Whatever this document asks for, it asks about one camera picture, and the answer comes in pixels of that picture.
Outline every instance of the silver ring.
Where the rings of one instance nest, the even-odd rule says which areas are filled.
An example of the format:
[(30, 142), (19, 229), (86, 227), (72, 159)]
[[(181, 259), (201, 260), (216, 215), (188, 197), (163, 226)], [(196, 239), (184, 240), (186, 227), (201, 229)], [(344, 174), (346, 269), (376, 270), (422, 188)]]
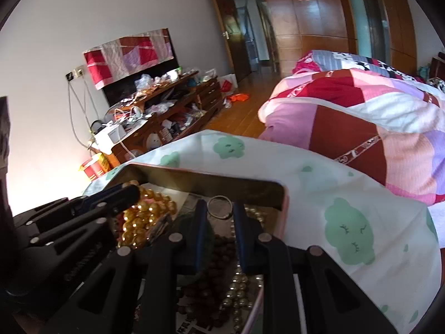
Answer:
[[(217, 199), (217, 198), (222, 198), (222, 199), (225, 199), (228, 203), (229, 203), (229, 205), (230, 205), (230, 212), (229, 212), (229, 214), (228, 215), (226, 215), (226, 216), (223, 216), (223, 217), (221, 217), (221, 216), (216, 216), (214, 213), (212, 213), (211, 211), (210, 211), (210, 203), (214, 200), (214, 199)], [(218, 220), (228, 220), (229, 218), (231, 218), (232, 216), (233, 216), (233, 204), (232, 204), (232, 201), (230, 201), (230, 199), (228, 199), (226, 196), (223, 196), (223, 195), (218, 195), (218, 196), (213, 196), (211, 199), (209, 199), (209, 201), (207, 202), (207, 211), (208, 211), (208, 213), (209, 213), (209, 215), (210, 216), (212, 216), (212, 217), (214, 217), (214, 218), (217, 218)]]

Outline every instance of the cable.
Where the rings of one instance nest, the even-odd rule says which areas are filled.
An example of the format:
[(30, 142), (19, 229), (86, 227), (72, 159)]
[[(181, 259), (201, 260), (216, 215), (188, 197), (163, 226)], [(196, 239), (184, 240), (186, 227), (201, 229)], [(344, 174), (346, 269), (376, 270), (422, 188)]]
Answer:
[(84, 84), (85, 84), (86, 90), (88, 92), (88, 95), (90, 96), (91, 104), (93, 105), (94, 111), (96, 112), (97, 119), (100, 120), (99, 113), (97, 112), (96, 105), (95, 105), (95, 103), (93, 101), (93, 97), (92, 97), (91, 92), (90, 92), (90, 88), (88, 87), (88, 84), (86, 84), (85, 76), (83, 74), (82, 74), (82, 79), (84, 81)]
[(83, 107), (84, 107), (84, 110), (85, 110), (85, 113), (86, 113), (86, 89), (85, 89), (85, 87), (84, 87), (84, 96), (83, 96), (83, 98), (84, 98), (84, 101), (83, 101), (84, 105), (83, 105)]
[(124, 145), (124, 143), (122, 143), (122, 141), (120, 141), (119, 143), (121, 144), (122, 147), (124, 147), (124, 149), (125, 149), (128, 153), (130, 153), (130, 155), (131, 155), (133, 158), (136, 158), (136, 156), (135, 156), (132, 152), (130, 152), (130, 151), (128, 150), (127, 147), (125, 147), (125, 145)]
[(87, 147), (85, 144), (83, 144), (83, 143), (80, 141), (80, 139), (77, 137), (76, 130), (74, 129), (73, 113), (72, 113), (72, 111), (71, 111), (71, 91), (70, 91), (70, 88), (71, 88), (71, 84), (70, 84), (70, 82), (68, 82), (68, 105), (69, 105), (69, 107), (70, 107), (69, 110), (70, 110), (71, 129), (72, 129), (72, 131), (73, 131), (74, 137), (75, 137), (76, 140), (79, 142), (79, 144), (80, 144), (81, 146), (83, 146), (84, 148), (86, 148), (86, 149), (90, 149), (89, 147)]
[(89, 130), (90, 127), (91, 127), (91, 123), (90, 123), (90, 121), (88, 120), (88, 117), (87, 117), (87, 115), (86, 115), (85, 109), (83, 109), (83, 107), (82, 107), (81, 100), (80, 100), (79, 97), (77, 96), (77, 94), (76, 94), (76, 92), (75, 92), (73, 86), (71, 85), (71, 82), (68, 82), (68, 86), (70, 87), (71, 91), (73, 92), (74, 96), (75, 96), (76, 99), (77, 99), (77, 102), (79, 103), (79, 105), (80, 105), (80, 107), (81, 107), (81, 109), (82, 109), (82, 112), (83, 112), (83, 114), (84, 114), (86, 123), (88, 124), (88, 130)]
[[(116, 119), (116, 112), (118, 111), (118, 110), (120, 110), (124, 115), (125, 115), (125, 112), (122, 110), (122, 109), (119, 109), (119, 108), (115, 108), (114, 109), (114, 119)], [(131, 152), (131, 151), (129, 151), (128, 150), (128, 148), (127, 147), (125, 147), (125, 145), (124, 145), (124, 143), (123, 143), (123, 140), (125, 139), (125, 137), (122, 139), (121, 137), (119, 137), (120, 138), (120, 141), (119, 141), (119, 143), (121, 144), (121, 146), (131, 155), (131, 156), (133, 156), (133, 158), (136, 158), (136, 156)]]

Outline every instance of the blanket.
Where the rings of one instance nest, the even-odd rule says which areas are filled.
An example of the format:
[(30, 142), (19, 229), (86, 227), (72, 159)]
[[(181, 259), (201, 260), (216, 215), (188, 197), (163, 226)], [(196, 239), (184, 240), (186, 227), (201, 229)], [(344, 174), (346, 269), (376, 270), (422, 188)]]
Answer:
[[(441, 257), (427, 206), (351, 167), (305, 149), (209, 130), (131, 162), (281, 182), (289, 202), (284, 242), (323, 247), (400, 334), (415, 327), (439, 290)], [(85, 194), (103, 189), (127, 164), (93, 181)]]
[(396, 195), (445, 200), (445, 94), (356, 68), (283, 79), (259, 110), (260, 139), (319, 153)]

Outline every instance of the wooden floor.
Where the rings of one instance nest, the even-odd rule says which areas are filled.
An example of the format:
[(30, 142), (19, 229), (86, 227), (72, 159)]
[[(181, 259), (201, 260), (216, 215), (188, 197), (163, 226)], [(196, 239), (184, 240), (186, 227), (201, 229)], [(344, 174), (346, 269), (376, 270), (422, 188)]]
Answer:
[(251, 73), (239, 82), (238, 88), (238, 93), (249, 94), (250, 99), (234, 102), (231, 108), (224, 108), (204, 129), (258, 138), (264, 130), (264, 124), (258, 119), (258, 109), (270, 97), (279, 81), (279, 74), (272, 73), (269, 67), (262, 67), (261, 72)]

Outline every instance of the pink patchwork cloth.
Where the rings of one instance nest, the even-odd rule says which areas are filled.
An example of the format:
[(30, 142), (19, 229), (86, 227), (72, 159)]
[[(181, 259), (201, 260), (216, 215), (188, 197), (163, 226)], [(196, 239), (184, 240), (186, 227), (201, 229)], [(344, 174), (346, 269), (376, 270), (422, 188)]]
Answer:
[(445, 200), (444, 107), (445, 94), (419, 82), (355, 68), (303, 72), (259, 110), (260, 139), (319, 153), (432, 205)]
[(96, 89), (174, 58), (167, 29), (126, 36), (84, 51)]

